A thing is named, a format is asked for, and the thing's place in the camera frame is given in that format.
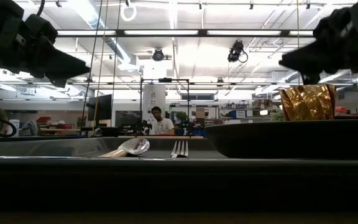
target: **silver fork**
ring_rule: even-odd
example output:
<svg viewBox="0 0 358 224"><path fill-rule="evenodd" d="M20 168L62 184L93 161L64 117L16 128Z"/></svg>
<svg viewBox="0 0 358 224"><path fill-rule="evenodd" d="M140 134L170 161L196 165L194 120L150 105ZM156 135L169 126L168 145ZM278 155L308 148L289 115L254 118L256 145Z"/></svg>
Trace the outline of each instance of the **silver fork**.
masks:
<svg viewBox="0 0 358 224"><path fill-rule="evenodd" d="M173 145L171 158L187 158L189 156L188 141L175 141Z"/></svg>

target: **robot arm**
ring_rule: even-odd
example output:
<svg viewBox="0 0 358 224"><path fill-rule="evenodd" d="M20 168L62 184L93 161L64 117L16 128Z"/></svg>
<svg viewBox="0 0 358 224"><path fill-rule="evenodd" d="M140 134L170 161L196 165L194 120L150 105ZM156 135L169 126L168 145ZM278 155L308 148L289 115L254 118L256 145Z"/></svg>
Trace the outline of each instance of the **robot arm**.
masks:
<svg viewBox="0 0 358 224"><path fill-rule="evenodd" d="M84 61L55 49L57 31L48 21L32 14L24 22L23 14L13 1L0 0L0 68L47 77L58 87L90 72Z"/></svg>
<svg viewBox="0 0 358 224"><path fill-rule="evenodd" d="M313 36L316 41L283 55L279 64L299 71L305 85L317 84L323 71L358 72L358 3L321 19Z"/></svg>

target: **gold cup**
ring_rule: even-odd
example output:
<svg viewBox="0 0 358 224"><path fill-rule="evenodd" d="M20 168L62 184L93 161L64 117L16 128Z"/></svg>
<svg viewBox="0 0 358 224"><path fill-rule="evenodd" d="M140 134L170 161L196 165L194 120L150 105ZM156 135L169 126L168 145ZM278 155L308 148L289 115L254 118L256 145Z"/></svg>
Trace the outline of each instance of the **gold cup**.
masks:
<svg viewBox="0 0 358 224"><path fill-rule="evenodd" d="M282 90L280 95L287 121L334 119L334 85L295 86Z"/></svg>

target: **white shirt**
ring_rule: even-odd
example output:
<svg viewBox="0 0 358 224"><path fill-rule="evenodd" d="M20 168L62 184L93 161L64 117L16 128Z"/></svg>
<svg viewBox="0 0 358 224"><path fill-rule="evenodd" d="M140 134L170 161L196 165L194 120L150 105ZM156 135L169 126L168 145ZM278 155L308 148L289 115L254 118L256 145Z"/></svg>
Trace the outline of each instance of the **white shirt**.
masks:
<svg viewBox="0 0 358 224"><path fill-rule="evenodd" d="M155 134L169 134L169 130L172 130L173 128L173 123L168 118L163 118L160 122L153 124Z"/></svg>

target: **monitor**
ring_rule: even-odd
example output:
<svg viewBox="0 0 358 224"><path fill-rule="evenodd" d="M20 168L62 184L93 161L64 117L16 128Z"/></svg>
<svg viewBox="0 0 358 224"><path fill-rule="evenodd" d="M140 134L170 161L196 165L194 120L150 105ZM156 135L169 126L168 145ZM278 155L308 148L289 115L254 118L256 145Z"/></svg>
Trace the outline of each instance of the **monitor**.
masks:
<svg viewBox="0 0 358 224"><path fill-rule="evenodd" d="M95 120L96 126L99 125L100 120L111 119L111 94L98 97L98 112L96 116L94 115L96 110L96 98L90 98L86 106L88 107L88 121Z"/></svg>
<svg viewBox="0 0 358 224"><path fill-rule="evenodd" d="M140 111L116 111L116 127L137 124L140 121L142 121L142 114Z"/></svg>

